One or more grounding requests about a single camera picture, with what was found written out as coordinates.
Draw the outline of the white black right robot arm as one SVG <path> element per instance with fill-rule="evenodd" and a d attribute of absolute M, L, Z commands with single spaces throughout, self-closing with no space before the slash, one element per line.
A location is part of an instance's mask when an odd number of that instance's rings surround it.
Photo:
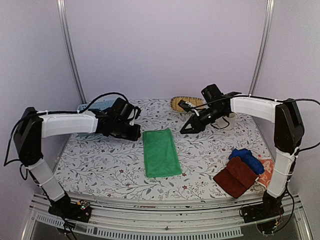
<path fill-rule="evenodd" d="M 296 101 L 292 98 L 276 100 L 232 92 L 214 97 L 199 106 L 180 100 L 178 106 L 186 112 L 194 112 L 180 130 L 181 134 L 200 133 L 208 124 L 231 113 L 250 115 L 274 124 L 275 165 L 270 184 L 258 208 L 262 218 L 269 218 L 274 214 L 287 190 L 305 133 Z"/>

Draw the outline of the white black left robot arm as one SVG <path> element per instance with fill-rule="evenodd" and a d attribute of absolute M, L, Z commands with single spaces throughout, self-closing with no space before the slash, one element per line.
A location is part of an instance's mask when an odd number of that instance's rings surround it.
<path fill-rule="evenodd" d="M 74 213 L 74 205 L 63 198 L 65 190 L 53 173 L 45 156 L 48 139 L 73 134 L 102 135 L 126 141 L 137 141 L 141 127 L 135 121 L 141 108 L 118 97 L 110 106 L 101 108 L 89 103 L 77 110 L 37 110 L 27 107 L 14 127 L 13 141 L 18 160 L 33 176 L 55 209 L 63 216 Z"/>

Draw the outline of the green microfiber towel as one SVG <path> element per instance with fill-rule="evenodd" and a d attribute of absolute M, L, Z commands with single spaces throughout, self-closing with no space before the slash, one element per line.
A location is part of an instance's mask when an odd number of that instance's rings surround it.
<path fill-rule="evenodd" d="M 147 178 L 182 174 L 176 146 L 169 128 L 143 132 L 143 157 Z"/>

